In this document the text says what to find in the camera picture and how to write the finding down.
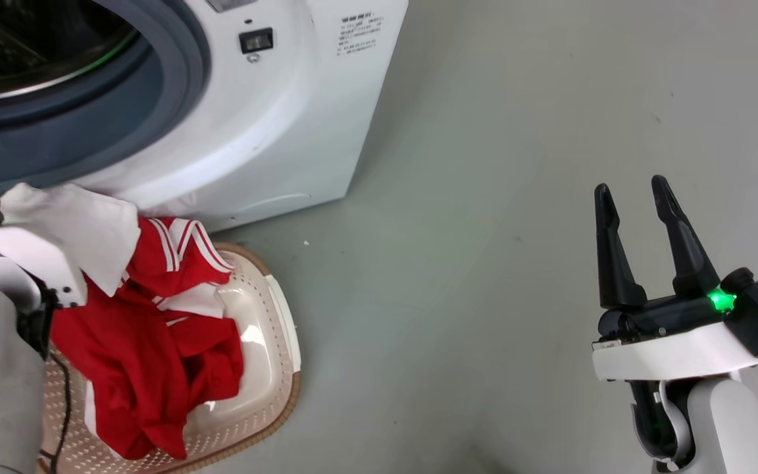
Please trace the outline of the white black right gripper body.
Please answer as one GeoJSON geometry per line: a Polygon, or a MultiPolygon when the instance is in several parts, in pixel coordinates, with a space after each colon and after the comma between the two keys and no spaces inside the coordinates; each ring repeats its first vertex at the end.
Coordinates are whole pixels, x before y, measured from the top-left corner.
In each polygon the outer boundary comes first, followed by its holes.
{"type": "Polygon", "coordinates": [[[706,296],[669,296],[640,308],[607,310],[592,344],[596,376],[608,381],[673,381],[729,374],[758,364],[758,356],[724,320],[735,296],[716,288],[706,296]]]}

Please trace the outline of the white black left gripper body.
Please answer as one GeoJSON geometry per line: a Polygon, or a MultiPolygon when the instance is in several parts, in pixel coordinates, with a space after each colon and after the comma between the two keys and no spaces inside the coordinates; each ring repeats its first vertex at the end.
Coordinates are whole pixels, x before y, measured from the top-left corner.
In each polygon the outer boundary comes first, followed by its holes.
{"type": "Polygon", "coordinates": [[[82,271],[60,240],[38,225],[4,224],[1,212],[0,293],[17,310],[76,308],[88,298],[82,271]]]}

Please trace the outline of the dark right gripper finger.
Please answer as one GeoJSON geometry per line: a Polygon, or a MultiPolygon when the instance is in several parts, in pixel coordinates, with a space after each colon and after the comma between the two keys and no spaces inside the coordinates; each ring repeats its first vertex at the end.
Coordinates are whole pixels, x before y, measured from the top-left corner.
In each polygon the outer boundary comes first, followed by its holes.
{"type": "Polygon", "coordinates": [[[641,307],[647,295],[634,280],[619,235],[619,211],[607,184],[595,187],[594,202],[599,305],[608,310],[641,307]]]}
{"type": "Polygon", "coordinates": [[[659,219],[666,227],[676,276],[674,293],[687,298],[705,297],[719,287],[720,278],[663,175],[653,175],[651,189],[659,219]]]}

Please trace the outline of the red and white garment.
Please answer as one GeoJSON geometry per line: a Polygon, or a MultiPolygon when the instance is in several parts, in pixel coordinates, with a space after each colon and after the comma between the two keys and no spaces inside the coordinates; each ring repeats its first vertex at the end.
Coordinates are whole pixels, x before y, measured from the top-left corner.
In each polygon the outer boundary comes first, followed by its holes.
{"type": "Polygon", "coordinates": [[[237,396],[243,376],[240,330],[217,297],[234,268],[204,226],[73,185],[19,184],[1,210],[50,231],[85,276],[86,303],[57,310],[51,339],[92,387],[94,434],[129,461],[186,459],[188,414],[237,396]]]}

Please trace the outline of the steel washing machine drum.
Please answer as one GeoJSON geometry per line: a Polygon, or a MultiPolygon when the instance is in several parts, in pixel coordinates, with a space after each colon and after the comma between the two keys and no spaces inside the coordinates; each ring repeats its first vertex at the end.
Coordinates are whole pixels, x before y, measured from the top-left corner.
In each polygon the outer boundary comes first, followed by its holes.
{"type": "Polygon", "coordinates": [[[94,0],[0,0],[0,99],[92,72],[138,37],[94,0]]]}

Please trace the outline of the cream perforated laundry basket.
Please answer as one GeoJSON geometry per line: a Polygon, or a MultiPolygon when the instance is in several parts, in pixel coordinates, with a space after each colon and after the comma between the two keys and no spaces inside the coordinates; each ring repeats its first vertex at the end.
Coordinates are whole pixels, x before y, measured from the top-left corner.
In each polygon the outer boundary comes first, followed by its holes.
{"type": "Polygon", "coordinates": [[[51,348],[36,474],[203,474],[208,466],[282,428],[301,387],[301,353],[291,310],[279,282],[258,256],[239,245],[216,246],[234,266],[218,294],[240,330],[244,372],[238,395],[205,402],[190,412],[184,429],[186,459],[154,450],[126,461],[88,430],[86,381],[51,348]]]}

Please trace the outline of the grey rubber door gasket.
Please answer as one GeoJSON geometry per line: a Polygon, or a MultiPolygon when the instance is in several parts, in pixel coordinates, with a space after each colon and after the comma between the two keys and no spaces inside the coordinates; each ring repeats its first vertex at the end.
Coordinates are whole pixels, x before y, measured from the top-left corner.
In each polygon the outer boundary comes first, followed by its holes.
{"type": "Polygon", "coordinates": [[[138,39],[49,89],[0,99],[0,186],[80,179],[132,158],[174,129],[203,93],[210,54],[184,0],[94,0],[138,39]]]}

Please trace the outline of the round white filter cover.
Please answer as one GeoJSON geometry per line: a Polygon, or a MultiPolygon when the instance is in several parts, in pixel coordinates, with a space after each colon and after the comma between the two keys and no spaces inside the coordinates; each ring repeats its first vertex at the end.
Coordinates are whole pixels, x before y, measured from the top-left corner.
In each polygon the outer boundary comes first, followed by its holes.
{"type": "Polygon", "coordinates": [[[291,213],[301,208],[309,207],[312,204],[312,195],[307,193],[291,193],[253,202],[241,207],[240,210],[232,213],[226,219],[245,223],[255,222],[291,213]]]}

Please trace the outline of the white front-load washing machine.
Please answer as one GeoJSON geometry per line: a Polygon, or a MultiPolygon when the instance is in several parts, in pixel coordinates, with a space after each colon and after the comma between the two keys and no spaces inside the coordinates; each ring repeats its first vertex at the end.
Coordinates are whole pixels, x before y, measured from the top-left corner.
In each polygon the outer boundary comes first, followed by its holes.
{"type": "Polygon", "coordinates": [[[211,231],[252,223],[226,217],[267,198],[307,193],[312,207],[345,197],[409,0],[258,0],[225,13],[207,0],[184,2],[210,54],[189,114],[132,158],[57,185],[211,231]],[[340,18],[371,11],[384,15],[376,47],[338,57],[340,18]],[[238,35],[264,28],[273,28],[274,48],[241,53],[238,35]]]}

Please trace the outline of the black door latch socket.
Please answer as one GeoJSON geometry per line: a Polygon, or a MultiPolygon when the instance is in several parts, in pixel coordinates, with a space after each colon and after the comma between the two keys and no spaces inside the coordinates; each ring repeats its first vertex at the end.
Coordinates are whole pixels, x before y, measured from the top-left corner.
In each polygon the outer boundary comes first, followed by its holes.
{"type": "Polygon", "coordinates": [[[238,35],[241,53],[244,55],[256,54],[274,48],[273,28],[264,28],[253,31],[243,31],[238,35]]]}

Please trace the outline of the printed text instruction label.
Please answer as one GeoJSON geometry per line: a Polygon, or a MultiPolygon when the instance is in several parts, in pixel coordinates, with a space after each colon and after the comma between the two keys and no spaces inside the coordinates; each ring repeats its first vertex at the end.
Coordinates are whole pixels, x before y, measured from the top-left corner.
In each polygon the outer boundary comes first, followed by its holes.
{"type": "Polygon", "coordinates": [[[356,13],[340,18],[336,55],[346,57],[375,48],[384,23],[382,13],[356,13]]]}

